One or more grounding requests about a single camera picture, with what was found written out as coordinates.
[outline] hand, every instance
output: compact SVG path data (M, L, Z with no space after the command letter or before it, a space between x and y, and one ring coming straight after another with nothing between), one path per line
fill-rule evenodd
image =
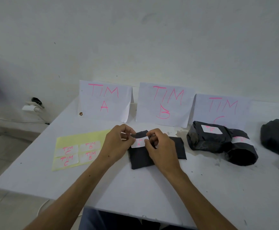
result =
M182 171L176 153L175 142L158 128L147 132L146 135L151 136L151 138L149 140L145 139L145 147L161 173L167 176ZM158 148L153 148L151 143L158 145Z
M110 166L118 161L135 142L131 134L136 132L126 124L116 125L106 134L105 141L98 158L110 162Z

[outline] white wall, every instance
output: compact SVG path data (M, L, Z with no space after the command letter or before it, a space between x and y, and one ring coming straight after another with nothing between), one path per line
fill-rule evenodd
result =
M53 120L79 79L279 102L279 0L0 0L0 117Z

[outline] blue denim pants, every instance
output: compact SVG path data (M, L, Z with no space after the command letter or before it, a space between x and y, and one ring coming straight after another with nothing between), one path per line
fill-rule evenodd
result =
M79 230L118 230L118 229L144 229L139 219L119 214L84 208ZM186 230L177 226L167 226L164 230Z

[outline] black package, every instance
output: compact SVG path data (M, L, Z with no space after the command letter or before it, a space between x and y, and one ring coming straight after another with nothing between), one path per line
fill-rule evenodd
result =
M146 136L147 132L148 131L138 132L136 133L134 138L136 139L143 138ZM186 159L183 140L180 137L169 137L169 138L175 142L178 159ZM139 148L130 147L128 151L130 156L131 168L133 170L154 165L153 160L150 158L146 147L139 147Z
M279 154L279 119L262 125L260 139L264 147Z
M246 132L238 129L229 129L229 131L231 132L232 143L226 152L227 161L239 166L256 163L258 155Z
M194 121L186 135L187 142L192 150L221 153L232 137L228 128L210 123Z

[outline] floor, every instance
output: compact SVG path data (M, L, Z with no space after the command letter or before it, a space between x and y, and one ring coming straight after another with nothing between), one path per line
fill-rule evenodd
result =
M27 140L0 136L0 175L29 145ZM38 209L45 201L46 199L40 197L0 190L0 230L23 229L36 217ZM51 203L52 201L48 202L42 210ZM80 217L72 230L78 229L79 224Z

